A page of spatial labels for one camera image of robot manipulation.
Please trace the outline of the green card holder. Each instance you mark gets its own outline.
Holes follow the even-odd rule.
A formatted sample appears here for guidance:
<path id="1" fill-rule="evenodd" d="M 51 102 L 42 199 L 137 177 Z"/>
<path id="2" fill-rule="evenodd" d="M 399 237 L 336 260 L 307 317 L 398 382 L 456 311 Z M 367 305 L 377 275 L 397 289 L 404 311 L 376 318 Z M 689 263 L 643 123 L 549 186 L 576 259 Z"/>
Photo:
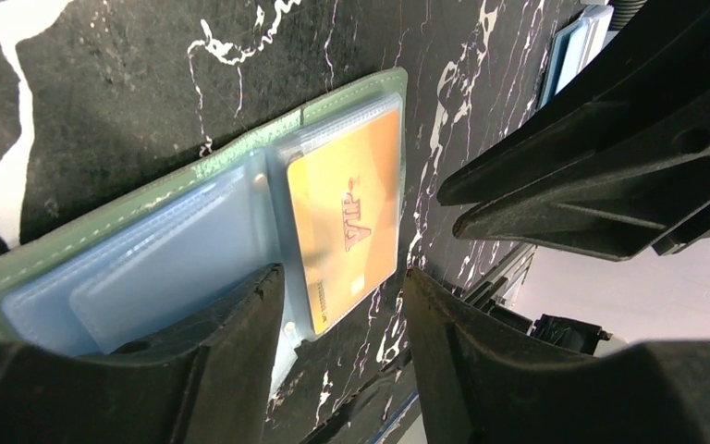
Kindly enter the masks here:
<path id="1" fill-rule="evenodd" d="M 399 228 L 407 82 L 403 68 L 356 80 L 1 256 L 0 340 L 68 356 L 113 352 L 280 263 L 286 284 L 272 375 L 280 386 L 297 348 L 322 337 L 311 329 L 288 163 L 300 157 L 306 133 L 363 110 L 397 107 Z"/>

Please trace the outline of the blue card holder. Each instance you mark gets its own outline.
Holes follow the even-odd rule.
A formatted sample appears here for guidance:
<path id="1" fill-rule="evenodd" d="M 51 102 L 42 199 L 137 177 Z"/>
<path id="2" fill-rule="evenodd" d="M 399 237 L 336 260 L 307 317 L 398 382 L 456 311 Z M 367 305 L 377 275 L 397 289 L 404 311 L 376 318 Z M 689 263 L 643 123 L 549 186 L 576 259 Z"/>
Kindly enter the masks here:
<path id="1" fill-rule="evenodd" d="M 615 8 L 607 1 L 588 3 L 552 41 L 538 107 L 545 106 L 603 50 Z"/>

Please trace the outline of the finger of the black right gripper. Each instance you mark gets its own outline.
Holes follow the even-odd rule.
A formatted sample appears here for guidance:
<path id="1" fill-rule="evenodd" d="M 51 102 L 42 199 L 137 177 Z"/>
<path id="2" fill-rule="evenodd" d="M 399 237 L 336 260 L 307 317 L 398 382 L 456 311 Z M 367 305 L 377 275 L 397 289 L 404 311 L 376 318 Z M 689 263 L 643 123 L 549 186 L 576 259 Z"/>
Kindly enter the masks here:
<path id="1" fill-rule="evenodd" d="M 501 198 L 670 116 L 710 88 L 710 1 L 648 1 L 519 129 L 446 179 L 443 206 Z"/>

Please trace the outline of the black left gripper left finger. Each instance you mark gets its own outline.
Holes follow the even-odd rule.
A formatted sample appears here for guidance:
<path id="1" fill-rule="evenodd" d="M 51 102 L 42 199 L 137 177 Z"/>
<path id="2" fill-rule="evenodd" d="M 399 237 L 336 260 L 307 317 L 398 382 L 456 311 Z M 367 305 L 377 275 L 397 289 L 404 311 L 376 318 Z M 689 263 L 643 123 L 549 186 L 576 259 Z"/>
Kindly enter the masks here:
<path id="1" fill-rule="evenodd" d="M 257 443 L 284 305 L 271 264 L 107 355 L 0 341 L 0 443 Z"/>

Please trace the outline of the orange VIP credit card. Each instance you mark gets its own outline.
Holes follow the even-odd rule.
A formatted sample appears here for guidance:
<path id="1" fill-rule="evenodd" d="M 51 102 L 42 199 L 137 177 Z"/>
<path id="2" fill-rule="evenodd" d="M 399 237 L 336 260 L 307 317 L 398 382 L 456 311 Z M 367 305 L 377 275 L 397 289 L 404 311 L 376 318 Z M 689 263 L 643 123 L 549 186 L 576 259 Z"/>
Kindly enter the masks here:
<path id="1" fill-rule="evenodd" d="M 363 110 L 308 132 L 287 168 L 315 336 L 397 269 L 402 115 Z"/>

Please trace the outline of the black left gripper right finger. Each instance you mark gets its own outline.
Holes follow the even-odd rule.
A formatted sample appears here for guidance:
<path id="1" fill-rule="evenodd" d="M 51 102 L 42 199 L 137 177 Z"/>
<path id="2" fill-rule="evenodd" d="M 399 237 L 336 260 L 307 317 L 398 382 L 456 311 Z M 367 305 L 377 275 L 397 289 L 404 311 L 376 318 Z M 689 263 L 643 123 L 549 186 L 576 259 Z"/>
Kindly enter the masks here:
<path id="1" fill-rule="evenodd" d="M 403 301 L 431 443 L 710 443 L 710 341 L 597 358 L 507 326 L 418 268 Z"/>

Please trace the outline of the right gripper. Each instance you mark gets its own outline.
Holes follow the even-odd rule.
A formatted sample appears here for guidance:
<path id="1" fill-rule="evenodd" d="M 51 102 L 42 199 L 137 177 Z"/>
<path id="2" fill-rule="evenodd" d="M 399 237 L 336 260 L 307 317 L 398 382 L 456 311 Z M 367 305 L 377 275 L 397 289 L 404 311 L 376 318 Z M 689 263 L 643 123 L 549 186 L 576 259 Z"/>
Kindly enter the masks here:
<path id="1" fill-rule="evenodd" d="M 610 261 L 646 249 L 677 253 L 710 237 L 710 127 L 646 130 L 555 177 L 476 206 L 459 218 L 454 234 Z M 530 337 L 594 355 L 612 334 L 543 314 Z"/>

